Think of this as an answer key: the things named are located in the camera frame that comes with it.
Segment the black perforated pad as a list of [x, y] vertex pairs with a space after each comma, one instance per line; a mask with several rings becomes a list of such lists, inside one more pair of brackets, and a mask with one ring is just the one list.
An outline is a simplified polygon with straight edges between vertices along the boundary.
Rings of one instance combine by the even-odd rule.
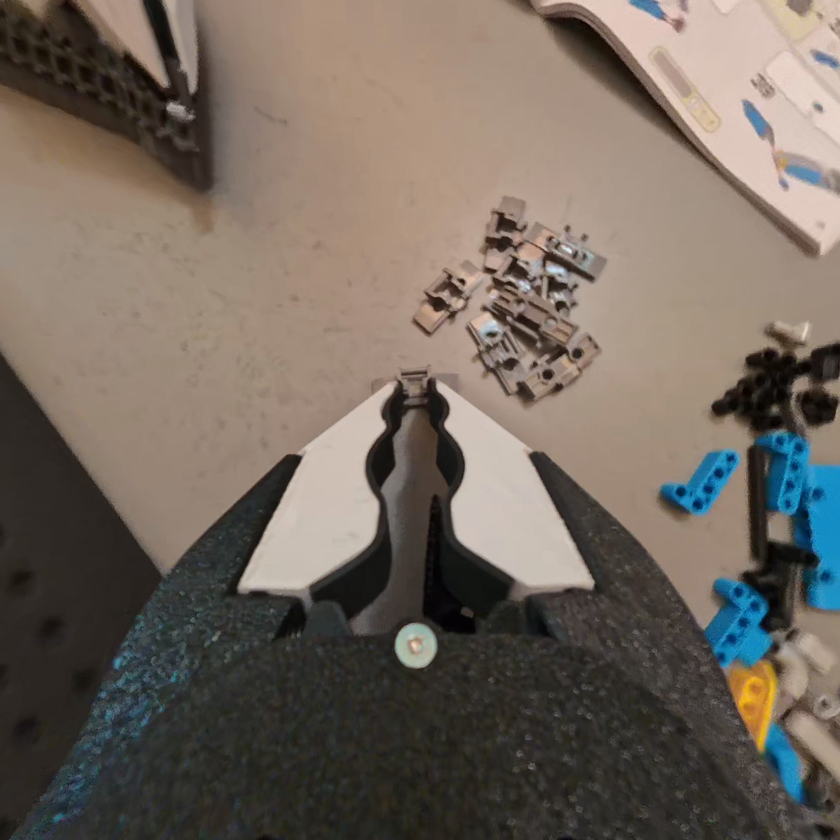
[[1, 359], [1, 830], [10, 838], [78, 738], [161, 576]]

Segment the pile of small building bricks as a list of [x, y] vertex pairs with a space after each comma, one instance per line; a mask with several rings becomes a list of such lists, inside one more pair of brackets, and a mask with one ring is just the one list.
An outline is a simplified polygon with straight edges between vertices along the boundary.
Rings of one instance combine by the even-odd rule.
[[742, 377], [710, 405], [749, 428], [745, 455], [704, 455], [659, 498], [708, 514], [746, 469], [752, 565], [715, 580], [720, 607], [705, 629], [759, 755], [817, 829], [838, 838], [838, 650], [798, 626], [806, 607], [838, 616], [838, 464], [812, 458], [810, 432], [838, 422], [838, 342], [809, 349], [809, 322], [772, 322], [772, 345], [744, 358]]

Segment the pile of grey links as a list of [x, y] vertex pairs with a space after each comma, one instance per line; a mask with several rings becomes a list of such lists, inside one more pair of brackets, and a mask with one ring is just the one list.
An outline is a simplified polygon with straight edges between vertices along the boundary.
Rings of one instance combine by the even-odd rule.
[[570, 225], [529, 222], [526, 202], [510, 195], [491, 208], [479, 257], [440, 271], [413, 324], [431, 336], [475, 306], [465, 328], [505, 393], [538, 403], [576, 383], [602, 352], [574, 321], [578, 290], [600, 279], [606, 257]]

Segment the open instruction booklet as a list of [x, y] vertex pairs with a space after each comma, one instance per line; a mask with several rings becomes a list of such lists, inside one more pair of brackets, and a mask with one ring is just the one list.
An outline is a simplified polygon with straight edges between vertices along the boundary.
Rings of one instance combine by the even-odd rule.
[[807, 251], [839, 239], [838, 1], [531, 1], [591, 26]]

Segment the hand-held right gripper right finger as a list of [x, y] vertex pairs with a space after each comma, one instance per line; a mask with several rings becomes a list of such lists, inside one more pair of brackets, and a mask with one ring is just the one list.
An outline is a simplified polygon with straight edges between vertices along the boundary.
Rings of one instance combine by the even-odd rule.
[[447, 384], [429, 383], [441, 496], [439, 569], [475, 616], [501, 602], [590, 592], [595, 581], [534, 463], [534, 452]]

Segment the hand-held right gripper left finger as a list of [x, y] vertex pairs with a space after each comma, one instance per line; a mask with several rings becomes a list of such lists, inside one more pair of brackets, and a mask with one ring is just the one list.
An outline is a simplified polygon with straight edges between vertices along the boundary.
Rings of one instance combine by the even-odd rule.
[[392, 543], [383, 486], [403, 388], [385, 383], [307, 444], [237, 582], [240, 595], [334, 602], [355, 617], [385, 590]]

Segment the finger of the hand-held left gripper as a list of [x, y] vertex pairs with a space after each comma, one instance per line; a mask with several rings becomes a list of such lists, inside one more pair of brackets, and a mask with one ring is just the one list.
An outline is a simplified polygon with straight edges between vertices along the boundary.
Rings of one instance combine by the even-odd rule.
[[130, 56], [163, 89], [171, 85], [143, 1], [73, 1], [111, 47]]
[[198, 36], [194, 1], [162, 1], [175, 52], [186, 78], [187, 89], [194, 95], [198, 84]]

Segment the grey desk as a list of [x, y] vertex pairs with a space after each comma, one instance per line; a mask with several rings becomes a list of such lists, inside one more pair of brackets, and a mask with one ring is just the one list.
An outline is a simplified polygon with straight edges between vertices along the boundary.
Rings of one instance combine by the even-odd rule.
[[[773, 320], [838, 339], [813, 258], [724, 179], [591, 29], [526, 2], [196, 2], [215, 188], [2, 89], [2, 351], [152, 562], [429, 364], [654, 556], [700, 626], [749, 565], [742, 476], [658, 502], [747, 432], [708, 416]], [[607, 257], [576, 311], [602, 356], [534, 408], [413, 313], [504, 195]]]

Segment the single grey track link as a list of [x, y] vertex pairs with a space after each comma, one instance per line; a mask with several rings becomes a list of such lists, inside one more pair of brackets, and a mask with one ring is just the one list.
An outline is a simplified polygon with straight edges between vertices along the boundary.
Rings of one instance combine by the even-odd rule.
[[403, 408], [405, 410], [423, 407], [427, 404], [428, 381], [435, 379], [446, 384], [451, 390], [459, 391], [459, 375], [454, 372], [432, 371], [430, 365], [403, 367], [391, 377], [374, 379], [371, 383], [371, 393], [375, 394], [387, 385], [399, 384], [404, 393]]

